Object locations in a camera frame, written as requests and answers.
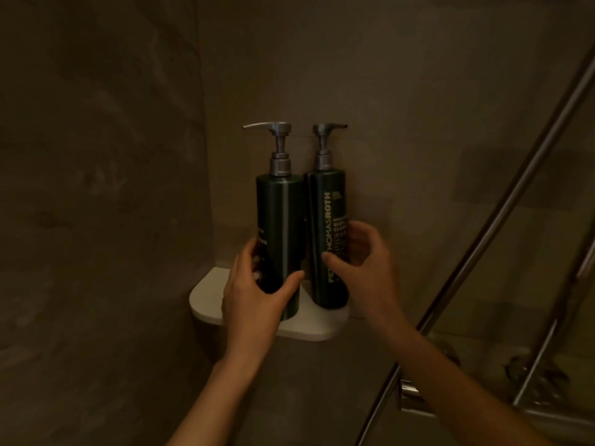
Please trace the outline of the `person's right hand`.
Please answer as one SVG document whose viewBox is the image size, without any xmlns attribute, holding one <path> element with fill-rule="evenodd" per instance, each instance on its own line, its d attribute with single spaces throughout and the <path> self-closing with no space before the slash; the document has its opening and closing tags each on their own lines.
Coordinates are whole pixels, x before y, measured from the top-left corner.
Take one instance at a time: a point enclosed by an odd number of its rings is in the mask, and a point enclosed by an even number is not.
<svg viewBox="0 0 595 446">
<path fill-rule="evenodd" d="M 356 267 L 352 285 L 346 285 L 359 312 L 373 329 L 390 337 L 405 316 L 398 302 L 398 279 L 389 247 L 379 231 L 364 222 L 347 227 L 348 263 Z"/>
</svg>

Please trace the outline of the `person's left hand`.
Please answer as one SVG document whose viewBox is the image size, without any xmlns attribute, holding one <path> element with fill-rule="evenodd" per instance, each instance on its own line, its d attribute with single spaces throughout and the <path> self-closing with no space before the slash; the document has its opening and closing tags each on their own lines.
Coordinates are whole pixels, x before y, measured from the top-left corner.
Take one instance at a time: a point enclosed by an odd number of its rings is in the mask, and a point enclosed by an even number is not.
<svg viewBox="0 0 595 446">
<path fill-rule="evenodd" d="M 281 316 L 274 306 L 273 292 L 263 292 L 254 278 L 257 238 L 250 239 L 236 255 L 224 287 L 222 313 L 227 329 L 224 356 L 268 355 Z"/>
</svg>

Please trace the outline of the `dark green lettered pump bottle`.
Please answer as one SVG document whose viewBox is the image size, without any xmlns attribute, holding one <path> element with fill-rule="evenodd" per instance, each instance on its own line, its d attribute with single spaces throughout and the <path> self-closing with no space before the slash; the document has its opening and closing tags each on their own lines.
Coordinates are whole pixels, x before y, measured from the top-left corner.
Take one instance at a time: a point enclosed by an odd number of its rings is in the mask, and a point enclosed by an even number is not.
<svg viewBox="0 0 595 446">
<path fill-rule="evenodd" d="M 328 138 L 333 130 L 347 127 L 335 122 L 313 125 L 318 148 L 313 170 L 304 175 L 311 296 L 316 305 L 329 310 L 346 307 L 349 298 L 345 283 L 322 259 L 324 252 L 346 259 L 346 173 L 334 167 Z"/>
</svg>

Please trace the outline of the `person's left forearm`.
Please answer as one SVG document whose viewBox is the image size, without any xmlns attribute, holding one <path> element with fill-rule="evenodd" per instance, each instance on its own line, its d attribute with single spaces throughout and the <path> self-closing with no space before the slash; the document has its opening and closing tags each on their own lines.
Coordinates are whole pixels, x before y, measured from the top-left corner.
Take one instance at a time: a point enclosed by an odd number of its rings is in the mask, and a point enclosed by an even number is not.
<svg viewBox="0 0 595 446">
<path fill-rule="evenodd" d="M 264 356 L 224 356 L 165 446 L 226 446 L 243 397 Z"/>
</svg>

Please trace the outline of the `white corner shelf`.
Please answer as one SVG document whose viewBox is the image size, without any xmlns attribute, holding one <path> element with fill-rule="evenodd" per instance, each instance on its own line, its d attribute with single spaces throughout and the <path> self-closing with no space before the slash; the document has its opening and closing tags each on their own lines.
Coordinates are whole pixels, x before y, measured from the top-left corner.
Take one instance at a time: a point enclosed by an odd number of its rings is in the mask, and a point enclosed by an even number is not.
<svg viewBox="0 0 595 446">
<path fill-rule="evenodd" d="M 197 320 L 221 326 L 223 292 L 230 270 L 214 267 L 192 289 L 190 310 Z M 309 281 L 301 284 L 299 310 L 295 316 L 281 321 L 277 335 L 310 342 L 334 338 L 350 318 L 350 307 L 327 310 L 316 305 L 309 295 Z"/>
</svg>

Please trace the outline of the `chrome shower mixer valve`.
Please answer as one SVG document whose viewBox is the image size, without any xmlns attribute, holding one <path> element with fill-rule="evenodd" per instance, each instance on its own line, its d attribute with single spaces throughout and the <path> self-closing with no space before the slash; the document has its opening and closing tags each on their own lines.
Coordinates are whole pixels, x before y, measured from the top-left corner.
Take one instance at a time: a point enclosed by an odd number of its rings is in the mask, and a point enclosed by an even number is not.
<svg viewBox="0 0 595 446">
<path fill-rule="evenodd" d="M 448 335 L 430 341 L 547 435 L 595 444 L 595 359 L 541 354 L 529 372 L 533 353 L 525 347 Z"/>
</svg>

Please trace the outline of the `chrome shower rail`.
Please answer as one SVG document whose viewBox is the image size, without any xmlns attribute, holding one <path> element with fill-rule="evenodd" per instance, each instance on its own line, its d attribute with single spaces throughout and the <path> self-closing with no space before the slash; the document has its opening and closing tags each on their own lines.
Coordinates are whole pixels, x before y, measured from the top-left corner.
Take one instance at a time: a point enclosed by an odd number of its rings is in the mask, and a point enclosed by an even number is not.
<svg viewBox="0 0 595 446">
<path fill-rule="evenodd" d="M 421 335 L 426 336 L 431 332 L 459 288 L 497 237 L 594 85 L 595 46 L 586 54 L 568 89 L 486 223 L 421 317 L 416 326 Z M 546 317 L 537 342 L 531 349 L 533 354 L 529 372 L 536 369 L 541 354 L 552 355 L 561 351 L 592 289 L 595 289 L 595 217 Z"/>
</svg>

